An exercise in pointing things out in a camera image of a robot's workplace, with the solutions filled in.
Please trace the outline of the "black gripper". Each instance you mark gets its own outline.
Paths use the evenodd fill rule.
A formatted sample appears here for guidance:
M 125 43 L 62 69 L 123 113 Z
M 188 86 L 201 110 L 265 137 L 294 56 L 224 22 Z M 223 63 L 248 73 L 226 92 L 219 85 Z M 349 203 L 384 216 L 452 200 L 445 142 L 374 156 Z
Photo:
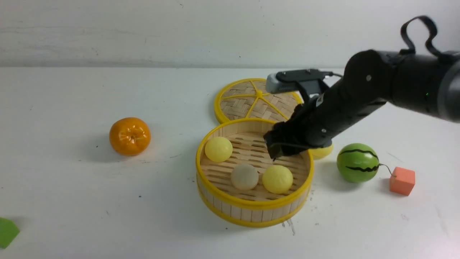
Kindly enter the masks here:
M 324 147 L 385 105 L 386 101 L 368 87 L 372 84 L 342 78 L 320 97 L 299 108 L 288 121 L 275 123 L 263 135 L 270 158 L 291 157 Z

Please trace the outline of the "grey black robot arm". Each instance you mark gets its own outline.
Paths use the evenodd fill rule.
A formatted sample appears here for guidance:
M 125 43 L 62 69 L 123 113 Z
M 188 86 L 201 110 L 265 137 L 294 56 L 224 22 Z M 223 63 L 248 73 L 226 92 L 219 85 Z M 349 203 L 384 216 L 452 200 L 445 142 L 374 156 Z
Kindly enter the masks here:
M 332 139 L 390 102 L 442 120 L 459 122 L 459 56 L 361 51 L 334 85 L 333 72 L 298 69 L 267 77 L 271 94 L 298 91 L 304 103 L 264 136 L 275 160 L 329 146 Z

